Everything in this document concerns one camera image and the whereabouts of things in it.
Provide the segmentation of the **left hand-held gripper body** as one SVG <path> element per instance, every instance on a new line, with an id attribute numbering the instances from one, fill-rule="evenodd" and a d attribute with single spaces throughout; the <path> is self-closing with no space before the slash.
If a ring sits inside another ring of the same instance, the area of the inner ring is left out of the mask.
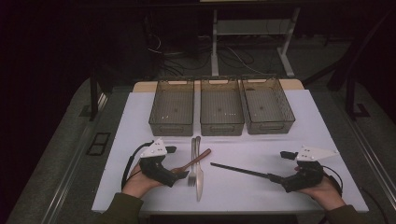
<path id="1" fill-rule="evenodd" d="M 155 140 L 140 154 L 139 166 L 145 176 L 172 188 L 176 182 L 175 175 L 162 165 L 168 154 L 165 147 L 161 138 Z"/>

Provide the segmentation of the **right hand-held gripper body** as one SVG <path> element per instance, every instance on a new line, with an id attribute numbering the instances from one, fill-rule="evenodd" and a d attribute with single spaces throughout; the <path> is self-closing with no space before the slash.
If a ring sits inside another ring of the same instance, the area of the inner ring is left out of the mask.
<path id="1" fill-rule="evenodd" d="M 319 184 L 324 176 L 323 167 L 319 160 L 339 154 L 337 150 L 307 146 L 302 146 L 297 153 L 298 155 L 295 159 L 298 165 L 297 173 L 283 178 L 282 187 L 286 192 L 311 188 Z"/>

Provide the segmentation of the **metal table knife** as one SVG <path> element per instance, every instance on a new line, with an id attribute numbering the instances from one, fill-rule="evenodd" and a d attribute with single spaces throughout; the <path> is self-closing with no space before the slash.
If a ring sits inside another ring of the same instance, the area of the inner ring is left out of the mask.
<path id="1" fill-rule="evenodd" d="M 200 144 L 201 144 L 201 137 L 197 136 L 195 138 L 195 143 L 196 143 L 196 156 L 200 155 Z M 195 171 L 196 171 L 196 180 L 195 180 L 195 187 L 196 187 L 196 201 L 200 202 L 202 198 L 202 193 L 203 193 L 203 186 L 204 186 L 204 172 L 201 168 L 200 162 L 196 162 L 195 165 Z"/>

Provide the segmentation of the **grey mesh basket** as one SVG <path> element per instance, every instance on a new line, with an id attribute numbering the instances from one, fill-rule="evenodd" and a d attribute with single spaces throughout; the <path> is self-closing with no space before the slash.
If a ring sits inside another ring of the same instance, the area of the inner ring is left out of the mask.
<path id="1" fill-rule="evenodd" d="M 236 78 L 201 81 L 200 124 L 203 136 L 240 136 L 245 119 Z"/>
<path id="2" fill-rule="evenodd" d="M 148 124 L 154 136 L 192 136 L 194 82 L 160 80 Z"/>
<path id="3" fill-rule="evenodd" d="M 286 134 L 295 121 L 278 78 L 243 77 L 244 109 L 249 134 Z"/>

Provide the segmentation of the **person's left hand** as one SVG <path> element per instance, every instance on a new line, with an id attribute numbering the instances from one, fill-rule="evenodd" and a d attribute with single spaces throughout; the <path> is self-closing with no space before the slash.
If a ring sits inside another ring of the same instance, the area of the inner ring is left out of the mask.
<path id="1" fill-rule="evenodd" d="M 122 188 L 121 192 L 136 198 L 141 199 L 151 189 L 161 186 L 162 183 L 148 178 L 145 176 L 140 169 L 139 165 L 136 165 L 131 171 L 130 176 Z"/>

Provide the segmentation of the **person's right hand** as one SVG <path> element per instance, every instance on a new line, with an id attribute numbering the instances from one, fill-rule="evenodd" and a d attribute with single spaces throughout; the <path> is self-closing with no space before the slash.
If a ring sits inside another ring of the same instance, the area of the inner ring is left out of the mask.
<path id="1" fill-rule="evenodd" d="M 299 192 L 313 198 L 326 211 L 346 205 L 335 185 L 327 176 L 323 176 L 321 182 L 314 187 L 299 189 Z"/>

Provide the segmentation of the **metal fork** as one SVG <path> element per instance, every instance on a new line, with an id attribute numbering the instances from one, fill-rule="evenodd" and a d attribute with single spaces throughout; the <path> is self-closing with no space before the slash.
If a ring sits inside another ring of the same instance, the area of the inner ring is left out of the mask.
<path id="1" fill-rule="evenodd" d="M 196 139 L 191 139 L 191 158 L 194 160 L 196 158 Z M 195 173 L 195 164 L 191 165 L 191 171 L 188 177 L 188 186 L 194 187 L 196 183 L 196 173 Z"/>

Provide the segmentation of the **wooden spoon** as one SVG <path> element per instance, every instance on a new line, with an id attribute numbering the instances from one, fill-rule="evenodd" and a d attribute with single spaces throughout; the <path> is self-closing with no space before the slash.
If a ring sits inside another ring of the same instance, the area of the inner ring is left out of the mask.
<path id="1" fill-rule="evenodd" d="M 185 172 L 189 167 L 191 167 L 192 165 L 198 164 L 203 158 L 205 158 L 210 153 L 211 153 L 211 149 L 208 148 L 206 151 L 204 151 L 202 154 L 197 156 L 195 159 L 193 159 L 192 161 L 190 161 L 186 165 L 174 168 L 174 169 L 171 170 L 171 172 L 174 173 L 174 174 Z"/>

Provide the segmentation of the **black metal stand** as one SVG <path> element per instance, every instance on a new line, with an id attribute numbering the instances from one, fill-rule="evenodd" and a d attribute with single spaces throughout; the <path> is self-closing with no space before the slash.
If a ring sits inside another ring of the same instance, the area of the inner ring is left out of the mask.
<path id="1" fill-rule="evenodd" d="M 89 81 L 90 81 L 90 99 L 91 99 L 90 121 L 94 121 L 99 113 L 99 110 L 106 103 L 107 96 L 106 93 L 103 92 L 99 84 L 99 79 L 94 68 L 90 71 Z"/>
<path id="2" fill-rule="evenodd" d="M 355 102 L 356 86 L 361 84 L 396 123 L 396 3 L 353 9 L 355 16 L 336 21 L 352 37 L 346 53 L 303 83 L 330 75 L 326 87 L 346 89 L 345 111 L 352 119 L 368 114 Z"/>

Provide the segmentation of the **metal floor rail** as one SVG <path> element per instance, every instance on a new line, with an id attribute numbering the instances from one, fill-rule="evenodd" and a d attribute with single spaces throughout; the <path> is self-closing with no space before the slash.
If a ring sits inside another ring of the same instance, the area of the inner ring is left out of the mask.
<path id="1" fill-rule="evenodd" d="M 64 200 L 66 199 L 70 186 L 76 177 L 76 170 L 80 164 L 81 157 L 85 153 L 86 147 L 92 138 L 99 117 L 102 115 L 102 111 L 106 106 L 106 102 L 107 97 L 104 93 L 99 95 L 98 100 L 94 100 L 92 102 L 93 104 L 96 104 L 96 107 L 99 109 L 99 111 L 96 115 L 96 118 L 88 122 L 83 133 L 79 137 L 73 157 L 67 166 L 59 186 L 55 190 L 55 194 L 40 224 L 56 224 L 56 219 L 62 210 Z"/>
<path id="2" fill-rule="evenodd" d="M 353 176 L 363 181 L 375 179 L 396 210 L 396 126 L 387 119 L 352 117 L 342 111 L 346 136 L 340 139 L 346 164 Z"/>

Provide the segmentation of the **white metal table frame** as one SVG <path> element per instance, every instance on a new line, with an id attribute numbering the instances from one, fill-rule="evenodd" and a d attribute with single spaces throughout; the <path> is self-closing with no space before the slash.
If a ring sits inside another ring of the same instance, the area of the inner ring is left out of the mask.
<path id="1" fill-rule="evenodd" d="M 213 11 L 211 72 L 219 75 L 218 37 L 226 35 L 283 35 L 283 44 L 276 48 L 277 55 L 288 77 L 295 77 L 287 51 L 294 33 L 301 9 L 296 7 L 289 19 L 260 20 L 220 20 L 218 12 Z"/>

